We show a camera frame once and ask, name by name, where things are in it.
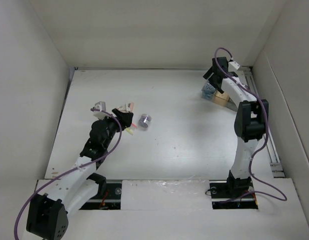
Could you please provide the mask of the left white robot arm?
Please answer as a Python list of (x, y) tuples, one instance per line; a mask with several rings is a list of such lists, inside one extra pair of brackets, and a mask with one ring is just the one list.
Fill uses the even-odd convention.
[(36, 191), (29, 199), (26, 230), (45, 240), (60, 240), (66, 233), (69, 217), (89, 199), (106, 193), (105, 177), (96, 173), (106, 157), (115, 134), (121, 135), (132, 125), (132, 112), (116, 108), (111, 113), (92, 108), (97, 117), (89, 138), (73, 167), (52, 179), (44, 194)]

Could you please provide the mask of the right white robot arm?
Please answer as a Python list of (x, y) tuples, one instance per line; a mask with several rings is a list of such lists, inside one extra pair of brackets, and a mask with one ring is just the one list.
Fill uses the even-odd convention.
[(203, 76), (220, 93), (226, 93), (237, 107), (234, 131), (237, 136), (237, 148), (234, 163), (226, 181), (212, 181), (209, 191), (211, 198), (232, 201), (246, 194), (252, 185), (249, 166), (259, 141), (266, 133), (269, 103), (257, 98), (244, 89), (238, 75), (228, 72), (230, 62), (226, 57), (212, 59), (212, 67)]

